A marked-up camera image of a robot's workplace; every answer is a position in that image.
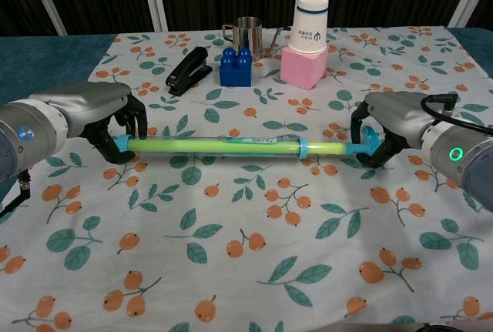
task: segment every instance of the green tube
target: green tube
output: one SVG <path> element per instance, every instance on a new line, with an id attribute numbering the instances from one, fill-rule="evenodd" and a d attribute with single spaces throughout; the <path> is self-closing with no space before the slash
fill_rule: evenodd
<path id="1" fill-rule="evenodd" d="M 214 138 L 188 138 L 188 139 L 130 139 L 128 150 L 142 153 L 172 153 L 172 154 L 199 154 L 221 156 L 292 156 L 300 155 L 300 141 L 276 140 L 275 142 L 255 143 L 254 139 L 214 139 Z M 307 143 L 308 154 L 343 155 L 346 152 L 346 143 Z"/>

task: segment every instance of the pink block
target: pink block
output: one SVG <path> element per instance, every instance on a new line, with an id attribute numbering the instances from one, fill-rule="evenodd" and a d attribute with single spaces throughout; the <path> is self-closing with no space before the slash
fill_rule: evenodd
<path id="1" fill-rule="evenodd" d="M 284 47 L 280 62 L 280 78 L 296 87 L 312 89 L 322 78 L 328 51 L 319 55 L 300 55 L 289 47 Z"/>

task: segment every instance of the stapler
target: stapler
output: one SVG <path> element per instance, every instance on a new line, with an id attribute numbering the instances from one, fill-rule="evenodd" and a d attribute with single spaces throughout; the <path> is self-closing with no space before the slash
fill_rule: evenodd
<path id="1" fill-rule="evenodd" d="M 185 56 L 166 80 L 170 94 L 180 97 L 191 86 L 213 71 L 213 68 L 206 65 L 207 55 L 207 50 L 204 47 L 196 47 Z"/>

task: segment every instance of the floral tablecloth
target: floral tablecloth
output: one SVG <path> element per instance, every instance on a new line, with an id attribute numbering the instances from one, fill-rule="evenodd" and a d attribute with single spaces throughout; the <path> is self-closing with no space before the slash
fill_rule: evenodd
<path id="1" fill-rule="evenodd" d="M 346 141 L 357 102 L 399 90 L 456 92 L 463 118 L 491 121 L 493 82 L 445 28 L 328 29 L 327 69 L 310 91 L 279 78 L 287 38 L 254 64 L 251 88 L 220 87 L 218 31 L 118 35 L 89 80 L 130 85 L 151 136 Z M 164 80 L 196 45 L 213 73 L 173 97 Z M 417 150 L 381 169 L 351 156 L 112 166 L 71 139 L 34 166 L 32 198 L 0 224 L 0 330 L 484 320 L 492 227 L 493 214 Z"/>

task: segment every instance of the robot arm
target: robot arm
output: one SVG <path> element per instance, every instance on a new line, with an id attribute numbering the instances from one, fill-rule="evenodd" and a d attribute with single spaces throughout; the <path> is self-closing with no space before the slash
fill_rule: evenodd
<path id="1" fill-rule="evenodd" d="M 146 138 L 145 106 L 122 83 L 83 82 L 35 93 L 0 107 L 0 181 L 58 152 L 67 138 L 83 137 L 110 163 L 135 155 L 121 153 L 108 124 L 115 116 L 126 133 Z"/>
<path id="2" fill-rule="evenodd" d="M 435 169 L 493 211 L 493 131 L 451 118 L 456 99 L 419 92 L 367 94 L 351 116 L 353 143 L 359 142 L 368 116 L 382 125 L 385 138 L 372 156 L 356 157 L 365 166 L 379 167 L 402 149 L 421 149 Z"/>

